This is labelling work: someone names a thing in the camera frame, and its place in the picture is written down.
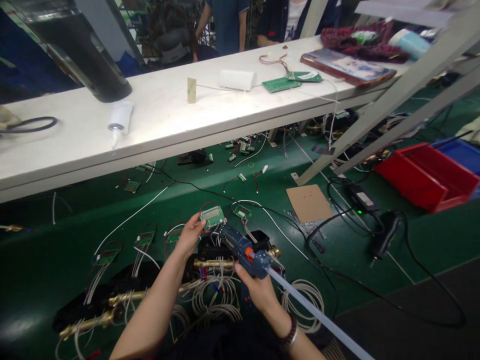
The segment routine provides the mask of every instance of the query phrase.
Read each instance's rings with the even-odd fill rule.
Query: fabric
[[[216,50],[220,56],[236,54],[240,50],[241,13],[250,8],[250,0],[206,0],[215,22]]]
[[[358,27],[324,28],[321,41],[326,48],[362,60],[403,64],[410,59],[408,52],[398,46],[390,46],[393,21],[384,20]],[[351,35],[358,31],[373,31],[378,34],[376,44],[359,45]]]
[[[287,360],[270,326],[258,316],[214,325],[179,341],[162,360]]]
[[[293,40],[295,30],[298,27],[300,16],[307,5],[307,0],[302,2],[293,2],[290,0],[288,4],[288,21],[286,22],[285,41]]]
[[[300,39],[311,2],[312,0],[306,1],[291,40]],[[323,16],[316,29],[316,35],[319,35],[322,29],[335,28],[338,26],[341,14],[341,3],[341,0],[328,0]],[[266,36],[272,41],[283,43],[286,38],[288,20],[289,0],[266,0],[263,5],[263,12],[258,21],[257,33]]]

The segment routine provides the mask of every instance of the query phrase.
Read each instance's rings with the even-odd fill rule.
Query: white tube
[[[295,299],[302,304],[305,309],[307,309],[314,317],[316,317],[323,325],[326,326],[330,332],[336,336],[347,348],[351,350],[359,359],[361,360],[374,360],[374,358],[362,349],[353,339],[343,332],[335,323],[330,320],[325,314],[323,314],[319,309],[317,309],[310,301],[308,301],[301,293],[298,292],[292,285],[288,283],[283,277],[281,277],[275,270],[271,267],[268,268],[268,273],[272,278],[279,283],[285,291],[290,293]]]

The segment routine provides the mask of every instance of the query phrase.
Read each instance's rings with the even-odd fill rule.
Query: white table
[[[126,100],[134,103],[130,133],[113,151],[107,129],[112,104],[99,102],[86,88],[6,105],[24,120],[53,116],[60,123],[39,133],[0,138],[0,202],[332,112],[333,101],[317,98],[335,99],[327,82],[276,94],[263,86],[250,92],[198,87],[196,103],[187,103],[187,77],[218,87],[221,69],[256,71],[257,84],[285,76],[281,65],[261,64],[260,55],[278,58],[289,53],[284,60],[291,69],[311,71],[300,63],[300,56],[321,47],[319,37],[287,45],[288,49],[278,44],[129,78],[133,91]],[[396,77],[377,87],[359,90],[336,83],[338,109],[375,101],[408,69],[388,66],[398,71]]]

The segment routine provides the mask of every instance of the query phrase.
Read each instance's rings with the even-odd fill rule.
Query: bracelet
[[[286,337],[279,339],[280,346],[282,347],[282,349],[286,353],[291,349],[291,347],[294,344],[295,340],[297,339],[297,335],[299,333],[299,327],[298,327],[297,319],[294,318],[294,316],[291,313],[288,313],[288,315],[290,315],[290,319],[291,319],[290,332],[288,333],[288,335]]]

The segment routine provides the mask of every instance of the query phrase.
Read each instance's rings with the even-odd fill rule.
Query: black cylinder
[[[95,34],[87,18],[71,0],[50,2],[58,8],[19,7],[27,26],[54,51],[91,93],[102,103],[125,98],[132,87]]]

